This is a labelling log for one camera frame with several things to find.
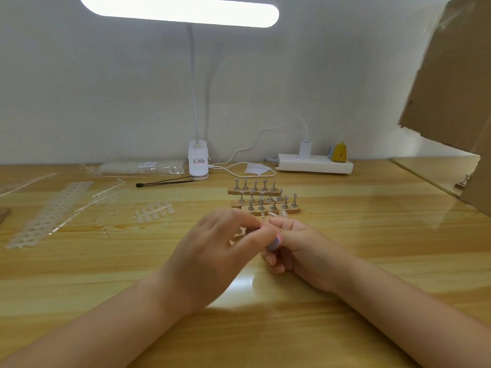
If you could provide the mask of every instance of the person's right arm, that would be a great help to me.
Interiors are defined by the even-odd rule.
[[[275,273],[293,271],[356,309],[425,368],[491,366],[491,327],[359,259],[316,229],[288,218],[270,222],[283,241],[262,257]]]

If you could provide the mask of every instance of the yellow plug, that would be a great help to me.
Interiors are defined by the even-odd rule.
[[[344,142],[341,142],[339,145],[337,145],[334,148],[334,152],[332,153],[331,160],[340,162],[340,163],[345,163],[348,160],[348,152],[346,149],[346,145]]]

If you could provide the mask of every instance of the wooden table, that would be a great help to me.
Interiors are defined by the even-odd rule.
[[[391,160],[454,196],[462,195],[455,184],[476,169],[480,156],[394,157]]]
[[[53,171],[56,177],[0,198],[1,206],[13,210],[0,226],[1,247],[67,183],[96,181],[77,205],[82,206],[115,180],[94,179],[78,166],[4,166],[0,184]],[[280,172],[274,179],[287,195],[298,194],[299,220],[491,322],[490,218],[386,160],[358,161],[350,177]],[[143,277],[168,258],[201,216],[234,198],[226,193],[233,177],[224,172],[188,185],[136,189],[135,179],[127,181],[116,209],[93,206],[37,247],[0,250],[0,357]],[[177,211],[168,223],[133,220],[135,209],[165,199],[174,201]],[[222,297],[179,322],[132,366],[415,364],[337,297],[291,274],[273,276],[256,258]]]

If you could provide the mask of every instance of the wall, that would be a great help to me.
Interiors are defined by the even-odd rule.
[[[313,151],[351,158],[450,155],[399,129],[448,0],[273,1],[270,29],[199,25],[196,92],[214,161],[264,127],[309,123]],[[193,137],[183,25],[104,18],[79,0],[0,0],[0,163],[186,157]],[[236,160],[295,153],[303,128],[263,133]]]

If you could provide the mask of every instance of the forearm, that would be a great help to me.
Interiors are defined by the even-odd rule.
[[[336,293],[425,368],[491,362],[491,328],[364,260],[337,274]]]
[[[2,368],[129,365],[177,318],[165,309],[154,275],[0,363]]]

